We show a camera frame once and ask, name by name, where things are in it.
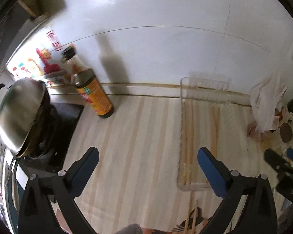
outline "brown lid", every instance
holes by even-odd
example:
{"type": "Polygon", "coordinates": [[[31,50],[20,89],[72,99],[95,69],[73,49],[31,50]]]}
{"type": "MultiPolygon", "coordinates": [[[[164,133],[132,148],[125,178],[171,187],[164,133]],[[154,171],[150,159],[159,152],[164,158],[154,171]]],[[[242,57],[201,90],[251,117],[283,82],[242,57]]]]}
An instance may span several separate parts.
{"type": "Polygon", "coordinates": [[[292,132],[292,128],[290,127],[290,125],[288,123],[284,123],[281,125],[280,136],[281,136],[282,141],[285,144],[288,143],[290,140],[292,140],[293,132],[292,132]]]}

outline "black stove surface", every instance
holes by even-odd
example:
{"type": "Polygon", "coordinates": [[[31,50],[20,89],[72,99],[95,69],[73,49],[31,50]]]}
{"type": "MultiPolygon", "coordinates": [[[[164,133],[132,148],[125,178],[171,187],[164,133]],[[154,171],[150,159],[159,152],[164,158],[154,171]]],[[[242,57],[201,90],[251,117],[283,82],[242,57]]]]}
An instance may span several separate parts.
{"type": "Polygon", "coordinates": [[[27,176],[37,174],[39,177],[52,176],[63,168],[68,146],[83,111],[83,105],[52,103],[58,114],[58,124],[50,142],[50,149],[37,159],[24,157],[20,167],[27,176]]]}

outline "red ladle illustration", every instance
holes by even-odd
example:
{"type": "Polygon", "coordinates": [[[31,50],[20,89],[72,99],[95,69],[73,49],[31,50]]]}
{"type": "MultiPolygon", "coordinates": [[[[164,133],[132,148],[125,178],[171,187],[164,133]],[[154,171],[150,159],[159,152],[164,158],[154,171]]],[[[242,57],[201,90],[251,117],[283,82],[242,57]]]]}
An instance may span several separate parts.
{"type": "Polygon", "coordinates": [[[49,74],[51,72],[56,72],[56,71],[60,71],[61,68],[58,64],[54,63],[54,64],[49,64],[48,63],[48,58],[45,57],[45,54],[42,53],[38,48],[36,48],[36,52],[39,55],[40,59],[42,60],[42,62],[44,63],[45,67],[43,68],[43,70],[49,74]]]}

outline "black bottle cap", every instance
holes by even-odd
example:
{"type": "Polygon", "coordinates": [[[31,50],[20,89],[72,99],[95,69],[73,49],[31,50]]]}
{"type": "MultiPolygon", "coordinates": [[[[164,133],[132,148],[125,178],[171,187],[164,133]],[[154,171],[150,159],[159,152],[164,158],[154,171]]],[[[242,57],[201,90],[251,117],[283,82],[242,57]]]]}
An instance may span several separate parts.
{"type": "Polygon", "coordinates": [[[76,50],[74,47],[69,46],[66,49],[64,49],[64,51],[61,53],[61,55],[63,56],[63,58],[65,60],[69,60],[71,58],[73,58],[73,56],[76,54],[76,50]]]}

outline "countertop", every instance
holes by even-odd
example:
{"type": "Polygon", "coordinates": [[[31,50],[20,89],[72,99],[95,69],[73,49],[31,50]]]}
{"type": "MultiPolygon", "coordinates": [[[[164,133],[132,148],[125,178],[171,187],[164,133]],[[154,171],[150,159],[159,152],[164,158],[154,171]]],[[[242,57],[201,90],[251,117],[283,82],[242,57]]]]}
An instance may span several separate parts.
{"type": "MultiPolygon", "coordinates": [[[[86,105],[73,134],[63,169],[79,160],[90,146],[100,153],[98,166],[75,202],[97,233],[115,233],[132,223],[171,231],[186,219],[190,197],[190,192],[179,190],[176,182],[180,99],[126,95],[110,98],[116,110],[111,117],[101,119],[86,105]]],[[[85,103],[77,94],[51,95],[51,101],[85,103]]],[[[274,187],[276,173],[264,162],[259,143],[246,137],[246,126],[253,120],[251,107],[232,106],[239,142],[233,161],[244,166],[243,175],[265,173],[274,187]]],[[[17,179],[25,187],[27,177],[19,169],[17,179]]],[[[277,192],[274,198],[279,212],[284,198],[277,192]]],[[[196,191],[195,199],[205,219],[213,215],[221,202],[212,190],[196,191]]],[[[240,203],[233,224],[242,206],[240,203]]],[[[58,208],[57,204],[53,207],[55,211],[58,208]]],[[[205,223],[199,224],[196,231],[205,223]]]]}

